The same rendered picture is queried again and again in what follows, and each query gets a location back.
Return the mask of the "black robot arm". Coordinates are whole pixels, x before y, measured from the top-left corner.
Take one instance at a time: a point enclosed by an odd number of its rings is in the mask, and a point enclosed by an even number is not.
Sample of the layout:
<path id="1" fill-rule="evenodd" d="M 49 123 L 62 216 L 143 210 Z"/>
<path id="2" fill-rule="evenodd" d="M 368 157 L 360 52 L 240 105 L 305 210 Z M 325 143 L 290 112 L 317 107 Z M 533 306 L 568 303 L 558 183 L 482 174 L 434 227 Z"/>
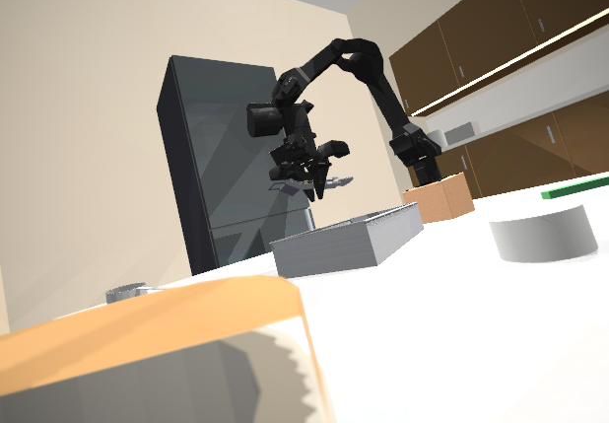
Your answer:
<path id="1" fill-rule="evenodd" d="M 346 59 L 342 57 L 343 53 L 353 54 Z M 332 64 L 353 73 L 357 80 L 368 86 L 392 131 L 389 145 L 394 155 L 406 168 L 413 166 L 415 170 L 420 184 L 415 188 L 448 177 L 441 176 L 435 158 L 441 155 L 441 146 L 428 138 L 422 128 L 410 122 L 384 76 L 383 58 L 378 46 L 362 38 L 335 38 L 306 64 L 284 72 L 272 90 L 271 104 L 247 105 L 250 137 L 278 135 L 283 126 L 285 133 L 302 126 L 310 127 L 307 114 L 314 105 L 306 100 L 301 104 L 295 102 L 307 85 Z M 282 146 L 270 152 L 277 167 L 286 161 L 291 164 L 291 159 L 300 153 L 310 154 L 300 132 L 288 136 Z M 420 159 L 424 156 L 427 157 Z"/>

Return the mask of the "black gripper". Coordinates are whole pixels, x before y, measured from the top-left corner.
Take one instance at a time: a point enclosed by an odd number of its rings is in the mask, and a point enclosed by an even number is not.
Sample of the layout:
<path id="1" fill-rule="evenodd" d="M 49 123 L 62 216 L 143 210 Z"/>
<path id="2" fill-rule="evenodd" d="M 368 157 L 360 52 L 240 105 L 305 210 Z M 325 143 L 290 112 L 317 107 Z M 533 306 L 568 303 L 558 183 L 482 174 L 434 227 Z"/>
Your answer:
<path id="1" fill-rule="evenodd" d="M 293 164 L 281 164 L 276 166 L 269 171 L 271 180 L 283 180 L 292 178 L 296 181 L 312 180 L 308 183 L 313 183 L 316 195 L 318 199 L 323 198 L 324 187 L 326 182 L 327 173 L 332 163 L 329 163 L 328 158 L 334 156 L 336 158 L 342 158 L 350 154 L 349 147 L 344 141 L 331 140 L 320 146 L 316 150 L 314 138 L 316 133 L 311 132 L 309 126 L 302 126 L 292 129 L 286 133 L 285 139 L 295 132 L 300 132 L 304 140 L 307 142 L 310 154 L 300 153 L 296 155 L 291 161 Z M 302 164 L 302 165 L 301 165 Z M 308 172 L 305 171 L 305 167 Z"/>

